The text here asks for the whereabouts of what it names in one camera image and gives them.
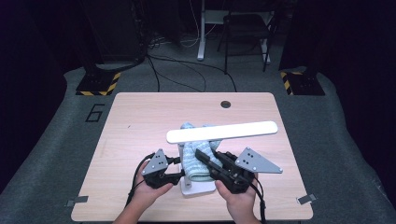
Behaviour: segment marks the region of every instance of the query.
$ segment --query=chair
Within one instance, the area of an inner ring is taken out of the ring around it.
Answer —
[[[281,1],[279,0],[233,0],[228,15],[223,18],[224,28],[218,46],[219,51],[222,42],[225,42],[224,74],[227,74],[229,56],[247,55],[245,52],[231,54],[229,52],[230,42],[252,41],[254,45],[248,50],[252,51],[258,44],[266,40],[266,51],[261,53],[261,55],[265,54],[262,69],[265,72],[272,38],[279,21],[280,6]],[[262,16],[259,15],[260,12],[273,12],[273,16],[266,23]]]

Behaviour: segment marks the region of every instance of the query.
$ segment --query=wooden table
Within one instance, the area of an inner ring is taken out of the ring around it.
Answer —
[[[228,101],[231,107],[220,103]],[[300,205],[296,198],[306,195],[296,160],[282,119],[271,93],[119,93],[111,107],[106,125],[94,152],[76,203],[75,221],[112,221],[122,211],[131,189],[137,164],[151,152],[162,148],[177,157],[177,145],[166,141],[166,133],[188,121],[226,125],[272,120],[278,133],[223,140],[218,148],[239,155],[251,147],[283,169],[283,174],[259,174],[266,201],[268,220],[305,220],[313,216],[310,203]],[[177,173],[170,165],[166,173]],[[260,217],[259,199],[255,214]],[[225,201],[217,191],[185,198],[180,183],[160,197],[140,218],[141,221],[221,221],[232,220]]]

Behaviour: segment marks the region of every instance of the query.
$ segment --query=black curtain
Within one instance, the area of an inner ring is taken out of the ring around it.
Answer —
[[[177,0],[147,0],[148,26],[175,44],[180,44],[181,21]]]
[[[76,21],[75,32],[96,63],[103,63],[81,0],[24,0],[31,20],[64,73],[82,66],[70,40],[65,13]]]
[[[1,1],[0,191],[34,148],[66,90],[67,63],[59,63],[39,26],[24,2]]]
[[[394,1],[300,0],[279,69],[317,65],[339,95],[346,126],[396,205]]]

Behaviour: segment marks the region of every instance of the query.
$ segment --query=towel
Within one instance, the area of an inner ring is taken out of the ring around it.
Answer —
[[[188,122],[184,123],[180,129],[191,129],[194,126]],[[220,144],[221,140],[217,141],[196,141],[196,142],[187,142],[183,144],[178,144],[179,148],[183,148],[183,157],[182,157],[182,165],[184,172],[186,173],[186,177],[191,181],[197,182],[207,182],[213,181],[210,177],[209,170],[206,165],[201,161],[195,158],[195,150],[199,149],[204,152],[207,156],[209,156],[210,160],[212,160],[215,164],[222,167],[221,161],[219,161],[212,152],[216,150]]]

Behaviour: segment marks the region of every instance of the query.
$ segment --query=gray carpet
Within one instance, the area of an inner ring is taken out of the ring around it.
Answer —
[[[396,223],[396,212],[375,171],[364,161],[347,132],[343,109],[330,80],[318,75],[326,96],[287,95],[277,71],[284,38],[276,39],[265,73],[261,56],[231,58],[229,73],[233,81],[212,67],[153,59],[155,69],[163,76],[159,76],[160,87],[145,60],[121,73],[110,96],[76,96],[84,70],[66,73],[68,88],[63,103],[0,196],[0,223],[74,223],[70,218],[73,208],[64,205],[78,196],[118,92],[234,91],[233,82],[237,91],[271,92],[276,98],[306,190],[318,197],[312,203],[314,217],[303,223]],[[205,60],[200,64],[222,69],[223,55],[216,52],[218,41],[213,36],[206,41]],[[148,53],[198,63],[197,48],[197,44],[190,48],[161,44]],[[85,122],[94,105],[103,111],[101,118],[98,122]]]

